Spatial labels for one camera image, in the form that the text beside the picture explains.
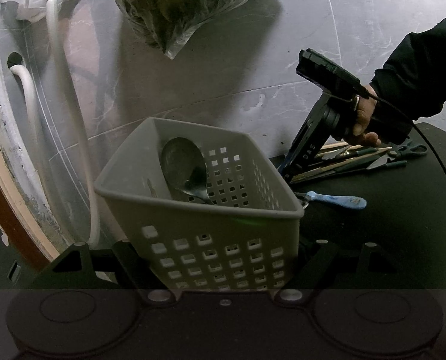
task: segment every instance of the plastic basket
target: plastic basket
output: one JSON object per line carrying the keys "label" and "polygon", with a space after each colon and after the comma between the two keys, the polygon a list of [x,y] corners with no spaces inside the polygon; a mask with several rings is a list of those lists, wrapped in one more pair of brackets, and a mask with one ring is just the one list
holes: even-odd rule
{"label": "plastic basket", "polygon": [[[159,158],[175,137],[201,149],[215,205],[167,186]],[[304,210],[247,134],[148,118],[112,156],[95,190],[168,288],[269,290],[292,276]]]}

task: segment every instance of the hand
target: hand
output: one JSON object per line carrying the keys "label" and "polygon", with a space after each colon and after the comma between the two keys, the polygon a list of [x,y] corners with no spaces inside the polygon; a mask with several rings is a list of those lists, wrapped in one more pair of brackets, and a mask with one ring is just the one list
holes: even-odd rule
{"label": "hand", "polygon": [[[376,92],[371,85],[365,85],[365,88],[374,96]],[[358,109],[356,115],[356,123],[353,126],[353,135],[345,137],[347,143],[352,145],[362,146],[379,146],[381,140],[375,132],[366,132],[368,125],[370,124],[371,115],[373,114],[376,106],[376,100],[369,98],[364,99],[360,97],[358,102]]]}

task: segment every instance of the pipe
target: pipe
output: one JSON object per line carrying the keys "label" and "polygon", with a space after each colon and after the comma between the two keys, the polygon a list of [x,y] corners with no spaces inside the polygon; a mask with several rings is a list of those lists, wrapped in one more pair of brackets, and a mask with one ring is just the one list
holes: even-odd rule
{"label": "pipe", "polygon": [[32,76],[28,69],[22,64],[14,64],[10,67],[10,71],[20,78],[23,86],[26,113],[28,115],[28,124],[30,126],[31,142],[28,147],[30,158],[37,170],[50,210],[57,220],[64,238],[67,242],[74,242],[74,238],[70,232],[71,223],[68,220],[66,212],[62,209],[63,203],[58,193],[57,186],[55,185],[50,164],[47,160],[41,157],[44,136],[40,118],[38,117],[37,94],[35,92]]}
{"label": "pipe", "polygon": [[60,39],[58,31],[58,0],[46,1],[46,26],[49,35],[50,47],[55,60],[57,70],[59,89],[63,92],[68,104],[73,128],[77,135],[78,147],[85,172],[88,198],[90,200],[90,237],[88,245],[91,248],[96,247],[100,239],[100,216],[97,206],[97,195],[93,188],[93,172],[91,167],[90,148],[85,131],[85,122],[83,121],[82,111],[78,103],[78,97],[73,85],[70,74],[70,68],[63,48],[63,42]]}

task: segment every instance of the black jacket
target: black jacket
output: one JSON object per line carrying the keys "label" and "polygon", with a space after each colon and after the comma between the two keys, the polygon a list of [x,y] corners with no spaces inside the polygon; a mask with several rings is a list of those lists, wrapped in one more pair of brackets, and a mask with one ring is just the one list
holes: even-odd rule
{"label": "black jacket", "polygon": [[446,101],[446,19],[431,30],[406,35],[371,86],[413,120],[441,112]]}

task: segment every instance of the scissors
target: scissors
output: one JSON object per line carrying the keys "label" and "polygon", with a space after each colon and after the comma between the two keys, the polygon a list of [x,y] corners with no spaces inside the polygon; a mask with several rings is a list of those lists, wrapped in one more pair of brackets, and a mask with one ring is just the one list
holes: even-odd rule
{"label": "scissors", "polygon": [[412,140],[399,145],[395,150],[390,150],[386,154],[379,157],[375,162],[368,166],[368,170],[380,167],[391,161],[401,161],[412,157],[421,157],[428,154],[428,148],[425,145],[414,144]]}

